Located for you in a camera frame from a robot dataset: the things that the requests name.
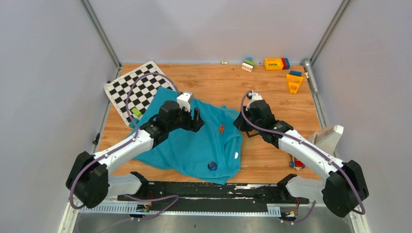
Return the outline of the orange brooch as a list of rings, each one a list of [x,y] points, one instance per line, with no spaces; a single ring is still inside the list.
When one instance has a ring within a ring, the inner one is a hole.
[[[223,133],[224,133],[224,129],[225,129],[225,126],[224,126],[224,125],[221,125],[221,126],[219,127],[219,134],[223,134]]]

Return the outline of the teal t-shirt garment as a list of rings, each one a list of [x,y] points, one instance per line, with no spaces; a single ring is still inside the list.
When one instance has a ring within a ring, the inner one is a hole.
[[[200,180],[225,184],[241,169],[242,134],[233,125],[239,111],[226,106],[216,107],[193,99],[191,108],[198,108],[205,122],[196,133],[177,129],[155,148],[134,157],[158,169],[174,169],[179,173]],[[219,134],[219,127],[225,126]],[[207,168],[216,162],[216,171]]]

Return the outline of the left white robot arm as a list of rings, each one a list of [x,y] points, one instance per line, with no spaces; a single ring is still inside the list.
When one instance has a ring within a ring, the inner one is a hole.
[[[199,108],[189,109],[188,104],[168,100],[133,135],[115,146],[95,154],[81,152],[66,181],[72,207],[94,208],[106,198],[124,194],[136,200],[146,199],[149,188],[136,173],[114,176],[114,171],[135,156],[159,146],[174,130],[198,132],[204,124]]]

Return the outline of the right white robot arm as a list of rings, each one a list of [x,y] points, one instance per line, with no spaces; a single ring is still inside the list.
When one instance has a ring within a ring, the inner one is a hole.
[[[294,198],[321,201],[338,217],[366,213],[363,201],[369,190],[361,165],[336,158],[305,139],[292,125],[276,119],[264,99],[251,99],[247,105],[241,102],[233,124],[243,132],[255,130],[265,142],[299,159],[318,175],[319,180],[290,175],[277,190],[282,202]]]

